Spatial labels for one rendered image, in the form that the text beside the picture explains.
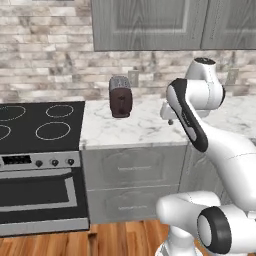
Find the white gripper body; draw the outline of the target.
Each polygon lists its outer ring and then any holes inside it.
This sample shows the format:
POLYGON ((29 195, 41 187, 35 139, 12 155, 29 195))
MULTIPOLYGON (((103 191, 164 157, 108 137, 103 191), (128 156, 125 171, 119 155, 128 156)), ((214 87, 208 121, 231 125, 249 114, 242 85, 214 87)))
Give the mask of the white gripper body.
POLYGON ((169 106, 167 102, 163 102, 162 107, 160 109, 160 117, 163 120, 173 120, 176 118, 175 112, 169 106))

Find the dark brown toaster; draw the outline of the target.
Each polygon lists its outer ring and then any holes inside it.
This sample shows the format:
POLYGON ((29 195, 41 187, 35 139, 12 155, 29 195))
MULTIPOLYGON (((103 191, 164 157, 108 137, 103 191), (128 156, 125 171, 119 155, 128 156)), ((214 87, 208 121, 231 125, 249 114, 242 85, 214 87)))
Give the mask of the dark brown toaster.
POLYGON ((127 77, 113 76, 109 80, 109 102, 114 118, 127 118, 130 116, 133 96, 127 77))

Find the grey drawer front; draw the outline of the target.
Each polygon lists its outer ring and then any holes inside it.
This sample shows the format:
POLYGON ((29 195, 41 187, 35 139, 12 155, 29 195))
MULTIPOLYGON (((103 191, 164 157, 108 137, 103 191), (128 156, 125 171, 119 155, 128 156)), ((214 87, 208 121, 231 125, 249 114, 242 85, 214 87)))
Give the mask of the grey drawer front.
POLYGON ((88 190, 90 221, 92 224, 104 224, 155 219, 157 200, 177 191, 177 185, 88 190), (146 205, 147 209, 118 210, 118 207, 135 205, 146 205))
POLYGON ((178 185, 185 151, 185 145, 84 150, 87 189, 178 185), (150 169, 128 172, 117 169, 134 166, 150 166, 150 169))

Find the grey base cupboard door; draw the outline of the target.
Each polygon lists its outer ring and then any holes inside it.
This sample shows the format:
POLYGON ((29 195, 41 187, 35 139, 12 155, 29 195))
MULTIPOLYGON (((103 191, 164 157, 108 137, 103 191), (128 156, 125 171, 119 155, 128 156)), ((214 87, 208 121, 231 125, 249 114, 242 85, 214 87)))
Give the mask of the grey base cupboard door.
POLYGON ((201 190, 212 191, 217 194, 222 205, 231 203, 215 167, 203 153, 197 151, 191 144, 188 144, 178 191, 190 192, 201 190))

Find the black hob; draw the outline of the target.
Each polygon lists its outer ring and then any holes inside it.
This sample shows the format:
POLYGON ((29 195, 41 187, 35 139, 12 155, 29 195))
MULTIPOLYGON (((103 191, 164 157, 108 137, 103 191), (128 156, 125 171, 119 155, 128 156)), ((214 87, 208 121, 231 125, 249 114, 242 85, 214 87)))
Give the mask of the black hob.
POLYGON ((84 101, 0 104, 0 153, 75 151, 84 101))

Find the steel oven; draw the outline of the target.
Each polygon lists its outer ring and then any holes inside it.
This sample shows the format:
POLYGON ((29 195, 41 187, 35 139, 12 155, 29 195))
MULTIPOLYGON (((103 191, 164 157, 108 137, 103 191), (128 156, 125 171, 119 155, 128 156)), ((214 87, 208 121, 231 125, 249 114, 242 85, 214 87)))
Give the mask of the steel oven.
POLYGON ((0 155, 0 237, 89 226, 77 151, 0 155))

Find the black oven door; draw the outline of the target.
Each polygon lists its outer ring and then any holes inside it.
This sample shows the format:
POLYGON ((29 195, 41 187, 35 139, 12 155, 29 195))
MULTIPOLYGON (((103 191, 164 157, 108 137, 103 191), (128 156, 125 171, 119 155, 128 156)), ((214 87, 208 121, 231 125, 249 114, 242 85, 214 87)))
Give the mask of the black oven door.
POLYGON ((88 217, 81 168, 59 176, 0 179, 0 224, 88 217))

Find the grey wall socket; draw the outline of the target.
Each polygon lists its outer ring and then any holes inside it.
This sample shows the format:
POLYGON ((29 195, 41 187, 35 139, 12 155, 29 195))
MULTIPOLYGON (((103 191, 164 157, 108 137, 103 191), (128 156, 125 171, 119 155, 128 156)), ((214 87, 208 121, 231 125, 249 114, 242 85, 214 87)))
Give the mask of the grey wall socket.
POLYGON ((133 87, 137 87, 139 83, 139 71, 130 70, 128 72, 128 79, 133 87))

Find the wide grey wall cupboard door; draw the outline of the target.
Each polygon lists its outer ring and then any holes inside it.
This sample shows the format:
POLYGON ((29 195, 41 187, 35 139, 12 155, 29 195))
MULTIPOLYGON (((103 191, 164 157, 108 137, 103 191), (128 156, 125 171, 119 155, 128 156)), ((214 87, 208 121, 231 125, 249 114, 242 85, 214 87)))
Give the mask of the wide grey wall cupboard door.
POLYGON ((208 0, 91 0, 96 51, 198 50, 208 0))

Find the narrow grey wall cupboard door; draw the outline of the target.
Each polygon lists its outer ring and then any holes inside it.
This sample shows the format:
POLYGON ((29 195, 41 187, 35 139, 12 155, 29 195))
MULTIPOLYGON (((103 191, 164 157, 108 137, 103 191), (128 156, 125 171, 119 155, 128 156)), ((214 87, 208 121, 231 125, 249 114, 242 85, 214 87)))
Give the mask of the narrow grey wall cupboard door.
POLYGON ((201 48, 256 50, 256 0, 209 0, 201 48))

